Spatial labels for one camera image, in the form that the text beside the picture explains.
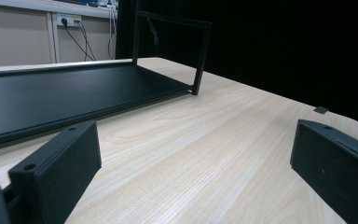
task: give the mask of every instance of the wood grain surface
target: wood grain surface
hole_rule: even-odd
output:
[[[195,74],[139,63],[185,83]],[[358,122],[314,108],[205,72],[198,96],[98,119],[103,166],[67,223],[345,223],[289,161],[298,119],[356,139]],[[55,134],[0,149],[0,186]]]

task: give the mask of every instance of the screw hole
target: screw hole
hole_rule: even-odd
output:
[[[36,167],[35,164],[28,164],[24,167],[24,170],[29,171],[29,170],[34,169],[35,167]]]

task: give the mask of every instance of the black backdrop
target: black backdrop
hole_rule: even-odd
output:
[[[143,4],[175,11],[174,0]],[[118,59],[131,57],[133,5],[119,2]],[[184,0],[182,16],[213,23],[206,71],[358,120],[358,0]],[[145,23],[140,56],[195,66],[200,33],[153,24],[159,52]]]

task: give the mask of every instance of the electrical socket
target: electrical socket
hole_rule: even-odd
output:
[[[81,21],[81,16],[57,13],[57,25],[63,26],[62,19],[67,20],[67,26],[77,26],[75,21]]]

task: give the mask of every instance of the light wood tabletop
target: light wood tabletop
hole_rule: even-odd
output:
[[[194,79],[179,63],[139,64]],[[102,168],[67,223],[345,223],[289,162],[299,119],[356,139],[358,121],[314,108],[204,72],[197,96],[98,119]],[[0,149],[1,188],[55,135]]]

